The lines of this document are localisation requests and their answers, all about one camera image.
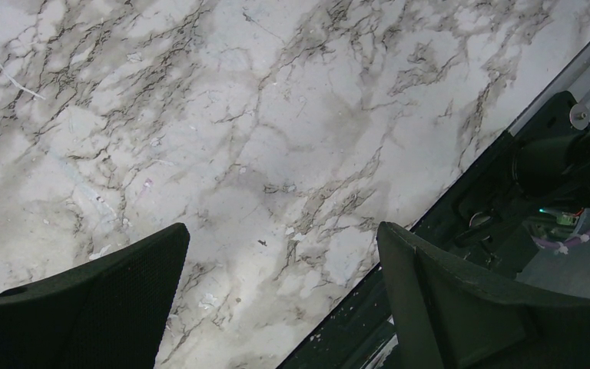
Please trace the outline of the black front mounting rail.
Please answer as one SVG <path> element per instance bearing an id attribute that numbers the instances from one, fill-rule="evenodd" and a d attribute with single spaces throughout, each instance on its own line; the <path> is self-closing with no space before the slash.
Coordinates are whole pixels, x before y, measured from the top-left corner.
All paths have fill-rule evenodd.
<path id="1" fill-rule="evenodd" d="M 573 194 L 545 199 L 537 185 L 526 194 L 516 182 L 516 153 L 544 139 L 575 135 L 587 111 L 569 91 L 551 98 L 516 134 L 495 140 L 413 226 L 422 239 L 506 277 L 535 255 L 536 238 L 555 236 L 582 213 Z M 375 267 L 283 361 L 284 368 L 391 368 L 395 326 L 380 267 Z"/>

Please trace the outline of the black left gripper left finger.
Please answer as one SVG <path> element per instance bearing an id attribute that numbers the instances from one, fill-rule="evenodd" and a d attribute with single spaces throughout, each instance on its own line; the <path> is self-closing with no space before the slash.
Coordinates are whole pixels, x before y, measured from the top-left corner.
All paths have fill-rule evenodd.
<path id="1" fill-rule="evenodd" d="M 189 232 L 134 244 L 0 294 L 0 368 L 151 368 Z"/>

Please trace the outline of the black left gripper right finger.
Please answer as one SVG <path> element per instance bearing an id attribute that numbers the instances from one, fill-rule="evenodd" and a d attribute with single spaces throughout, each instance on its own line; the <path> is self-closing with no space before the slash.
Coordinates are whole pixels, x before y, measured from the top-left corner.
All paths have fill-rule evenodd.
<path id="1" fill-rule="evenodd" d="M 404 368 L 590 368 L 590 299 L 504 278 L 391 222 L 376 240 Z"/>

